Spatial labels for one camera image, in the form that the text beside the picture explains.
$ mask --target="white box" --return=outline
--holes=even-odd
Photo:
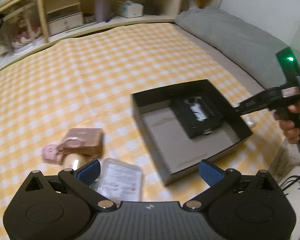
[[[117,10],[115,14],[126,18],[142,17],[143,5],[139,3],[133,3],[131,1],[117,1]]]
[[[60,19],[48,22],[50,35],[64,32],[66,30],[72,29],[74,27],[83,25],[83,15],[82,13],[72,14]]]

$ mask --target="metal screw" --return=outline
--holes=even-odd
[[[202,204],[200,201],[190,200],[190,201],[186,202],[186,206],[191,209],[198,209],[202,206]]]
[[[101,200],[98,202],[98,206],[101,208],[111,208],[114,203],[111,200]]]

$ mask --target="bed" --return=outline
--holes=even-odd
[[[220,52],[168,23],[138,24],[66,39],[0,72],[0,239],[2,216],[31,170],[57,174],[42,163],[41,148],[69,128],[105,131],[104,158],[142,167],[143,200],[186,200],[207,185],[198,174],[164,187],[131,117],[130,94],[159,86],[209,79],[236,105],[263,88]],[[253,135],[221,168],[243,174],[267,169],[283,140],[267,110],[252,113]]]

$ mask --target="pink tag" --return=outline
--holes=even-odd
[[[57,144],[48,144],[42,148],[42,160],[50,164],[62,164],[63,154],[57,150]]]

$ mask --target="blue gripper pad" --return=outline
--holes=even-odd
[[[202,160],[199,163],[199,175],[211,187],[224,178],[225,172],[209,161]]]
[[[73,175],[87,186],[90,186],[100,176],[100,172],[100,162],[98,159],[93,159],[74,171]]]

